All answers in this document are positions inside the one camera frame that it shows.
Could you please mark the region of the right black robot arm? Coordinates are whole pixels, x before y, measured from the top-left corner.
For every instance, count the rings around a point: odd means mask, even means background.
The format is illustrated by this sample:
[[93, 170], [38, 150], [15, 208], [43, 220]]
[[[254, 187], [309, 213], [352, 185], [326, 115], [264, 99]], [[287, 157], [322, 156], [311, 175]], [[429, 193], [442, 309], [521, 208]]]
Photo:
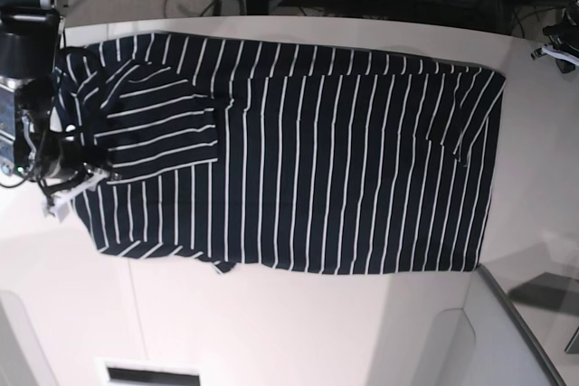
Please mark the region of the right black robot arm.
[[90, 126], [55, 132], [51, 118], [63, 84], [58, 61], [83, 49], [65, 46], [69, 0], [1, 0], [1, 169], [25, 181], [76, 185], [93, 175], [116, 179], [106, 151], [81, 142]]

